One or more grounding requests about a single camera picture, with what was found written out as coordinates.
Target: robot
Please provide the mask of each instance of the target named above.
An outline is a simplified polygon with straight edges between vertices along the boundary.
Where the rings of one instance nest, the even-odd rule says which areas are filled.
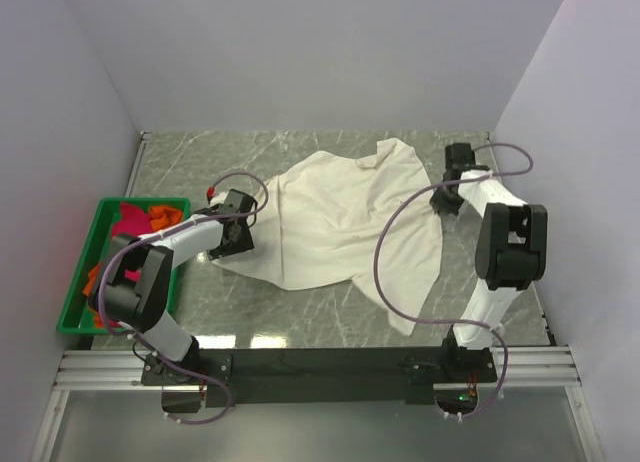
[[[445,148],[445,168],[445,182],[490,172],[476,164],[475,153],[465,143]],[[207,195],[211,202],[212,194]],[[544,274],[547,211],[518,199],[495,178],[441,186],[430,203],[438,214],[455,216],[465,201],[480,214],[482,225],[475,254],[478,282],[462,318],[499,330],[515,298]],[[468,324],[453,325],[441,347],[201,349],[197,338],[165,310],[170,273],[203,251],[214,260],[253,249],[250,226],[242,214],[255,206],[253,197],[231,190],[222,204],[196,212],[189,219],[192,228],[136,247],[106,274],[108,317],[134,329],[155,348],[146,357],[141,384],[172,389],[162,394],[165,412],[224,406],[225,391],[199,384],[168,367],[163,358],[216,378],[233,393],[236,404],[364,400],[433,404],[434,384],[466,383],[471,376],[478,383],[497,380],[491,333]],[[216,214],[229,218],[195,224]],[[112,239],[101,263],[103,272],[123,248],[153,235]],[[127,279],[127,270],[139,270],[139,280]],[[89,296],[95,310],[98,285]],[[180,390],[194,386],[199,386],[197,391]]]

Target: marble table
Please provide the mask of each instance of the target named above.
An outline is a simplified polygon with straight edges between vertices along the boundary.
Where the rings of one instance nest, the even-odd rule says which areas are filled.
[[[444,171],[444,146],[486,143],[487,134],[412,131],[171,132],[153,133],[133,180],[135,197],[188,197],[192,210],[206,205],[205,191],[222,173],[248,170],[263,179],[285,172],[317,150],[342,157],[374,154],[376,142],[397,137],[413,146],[432,182]],[[495,167],[490,150],[479,163]],[[244,178],[221,184],[255,193]],[[442,219],[441,273],[422,317],[460,316],[475,287],[473,260],[480,217],[464,206],[457,218]],[[202,347],[383,347],[439,345],[448,327],[417,326],[410,337],[392,329],[384,310],[350,282],[287,292],[267,282],[213,265],[200,254],[179,272],[176,320],[198,336]],[[510,345],[548,345],[546,321],[533,288],[521,295],[504,320]],[[96,337],[94,348],[128,347],[124,338]]]

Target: garment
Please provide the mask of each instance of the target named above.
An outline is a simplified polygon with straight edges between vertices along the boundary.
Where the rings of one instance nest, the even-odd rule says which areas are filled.
[[[147,213],[140,207],[126,202],[120,202],[120,220],[111,227],[111,238],[119,234],[129,234],[137,237],[143,234],[157,232],[158,230],[167,229],[176,225],[181,220],[182,211],[168,205],[152,205],[149,207],[149,212]],[[89,280],[82,290],[82,294],[85,297],[89,297],[99,270],[100,264],[89,271]],[[130,280],[137,281],[140,278],[140,273],[126,270],[125,276]],[[94,314],[93,324],[95,327],[102,327],[102,322],[98,314]],[[111,324],[114,327],[119,327],[115,322]]]
[[[378,142],[375,155],[355,160],[316,152],[268,181],[269,204],[251,229],[255,249],[216,263],[286,290],[351,279],[385,307],[373,281],[376,242],[400,204],[429,184],[414,149],[398,139]],[[412,316],[440,272],[442,229],[428,200],[403,212],[380,257],[385,293]],[[415,325],[391,313],[389,323],[405,335]]]

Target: green basket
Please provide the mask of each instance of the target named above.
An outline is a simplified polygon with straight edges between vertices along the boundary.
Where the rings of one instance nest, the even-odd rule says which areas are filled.
[[[122,198],[113,197],[102,199],[93,218],[89,235],[84,243],[82,254],[78,260],[76,271],[64,307],[58,319],[58,332],[75,335],[103,335],[106,329],[94,327],[93,312],[87,306],[87,298],[82,294],[82,289],[89,281],[89,271],[95,267],[107,252],[111,241],[111,226],[120,220],[120,202],[140,207],[147,211],[153,205],[168,205],[182,211],[182,219],[190,216],[191,204],[184,198]],[[171,273],[169,282],[169,295],[167,310],[175,312],[176,304],[176,271]]]

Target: wall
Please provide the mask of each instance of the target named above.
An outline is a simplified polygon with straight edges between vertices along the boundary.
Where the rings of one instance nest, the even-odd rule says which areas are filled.
[[[562,0],[67,1],[145,130],[490,130]]]
[[[640,459],[639,32],[638,0],[565,0],[496,130],[535,158],[509,185],[549,209],[538,287],[612,462]]]
[[[97,201],[136,132],[63,0],[0,0],[0,459],[31,452],[65,341],[55,325]]]

